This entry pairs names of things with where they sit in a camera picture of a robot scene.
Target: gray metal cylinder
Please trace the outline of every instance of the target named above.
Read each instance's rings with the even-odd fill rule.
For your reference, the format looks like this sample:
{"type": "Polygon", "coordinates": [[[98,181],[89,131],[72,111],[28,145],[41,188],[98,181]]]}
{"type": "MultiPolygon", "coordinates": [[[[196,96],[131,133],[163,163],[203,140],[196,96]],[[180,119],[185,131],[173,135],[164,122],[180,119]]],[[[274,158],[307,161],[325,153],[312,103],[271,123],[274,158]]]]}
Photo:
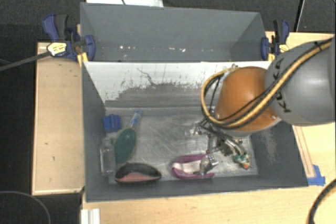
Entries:
{"type": "MultiPolygon", "coordinates": [[[[306,43],[281,54],[267,70],[265,87],[268,88],[300,55],[315,46],[314,43],[306,43]]],[[[282,120],[301,126],[335,120],[331,93],[332,85],[334,90],[335,64],[332,64],[331,56],[334,47],[333,41],[331,47],[302,64],[278,91],[271,107],[282,120]]]]}

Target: black carpet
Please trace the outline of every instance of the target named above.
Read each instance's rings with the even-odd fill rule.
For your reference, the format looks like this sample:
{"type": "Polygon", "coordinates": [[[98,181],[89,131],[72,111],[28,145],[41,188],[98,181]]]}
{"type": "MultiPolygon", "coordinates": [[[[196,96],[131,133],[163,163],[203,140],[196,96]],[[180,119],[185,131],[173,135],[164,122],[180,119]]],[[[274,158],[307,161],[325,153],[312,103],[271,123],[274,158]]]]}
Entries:
{"type": "MultiPolygon", "coordinates": [[[[48,39],[41,20],[50,13],[69,14],[79,22],[84,0],[0,0],[0,59],[17,61],[33,56],[36,43],[48,39]]],[[[163,0],[165,6],[260,12],[266,30],[274,19],[285,19],[291,29],[299,0],[163,0]]],[[[332,0],[306,0],[299,31],[335,32],[332,0]]],[[[0,73],[0,191],[30,193],[34,127],[34,64],[0,73]]],[[[78,195],[43,197],[52,223],[78,222],[78,195]]]]}

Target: blue painter's tape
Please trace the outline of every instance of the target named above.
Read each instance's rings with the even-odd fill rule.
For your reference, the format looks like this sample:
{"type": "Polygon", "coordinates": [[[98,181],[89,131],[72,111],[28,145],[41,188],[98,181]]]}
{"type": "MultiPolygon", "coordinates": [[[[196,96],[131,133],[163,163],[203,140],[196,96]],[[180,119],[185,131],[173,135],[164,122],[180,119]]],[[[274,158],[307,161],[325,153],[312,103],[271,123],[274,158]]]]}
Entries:
{"type": "Polygon", "coordinates": [[[325,177],[321,176],[320,168],[317,165],[314,165],[315,177],[307,178],[309,186],[324,186],[326,184],[325,177]]]}

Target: green object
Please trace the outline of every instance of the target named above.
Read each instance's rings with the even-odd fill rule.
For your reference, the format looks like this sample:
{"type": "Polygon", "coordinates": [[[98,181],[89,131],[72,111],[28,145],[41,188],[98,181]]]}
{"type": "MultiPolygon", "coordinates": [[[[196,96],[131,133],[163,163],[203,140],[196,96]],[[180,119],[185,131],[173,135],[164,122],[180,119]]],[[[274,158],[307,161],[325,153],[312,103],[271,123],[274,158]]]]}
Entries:
{"type": "Polygon", "coordinates": [[[129,160],[134,152],[136,139],[137,133],[134,128],[124,128],[119,132],[116,142],[114,143],[116,164],[122,164],[129,160]]]}

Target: wooden board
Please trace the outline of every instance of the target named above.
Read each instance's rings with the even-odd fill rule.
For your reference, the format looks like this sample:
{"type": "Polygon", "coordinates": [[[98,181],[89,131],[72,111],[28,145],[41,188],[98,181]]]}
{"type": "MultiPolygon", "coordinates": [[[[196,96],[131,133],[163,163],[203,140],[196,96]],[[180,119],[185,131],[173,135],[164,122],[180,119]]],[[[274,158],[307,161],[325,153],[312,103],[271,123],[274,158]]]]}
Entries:
{"type": "MultiPolygon", "coordinates": [[[[287,43],[291,48],[331,36],[291,33],[287,43]]],[[[39,44],[39,53],[45,47],[39,44]]],[[[76,193],[84,186],[80,100],[77,63],[51,57],[37,62],[33,195],[76,193]]],[[[296,128],[307,174],[313,173],[312,163],[317,164],[327,181],[336,176],[334,128],[334,124],[296,128]]],[[[311,186],[89,204],[83,201],[83,207],[100,208],[101,223],[305,223],[320,190],[311,186]]],[[[335,216],[330,212],[335,206],[335,195],[329,196],[316,222],[332,223],[335,216]]]]}

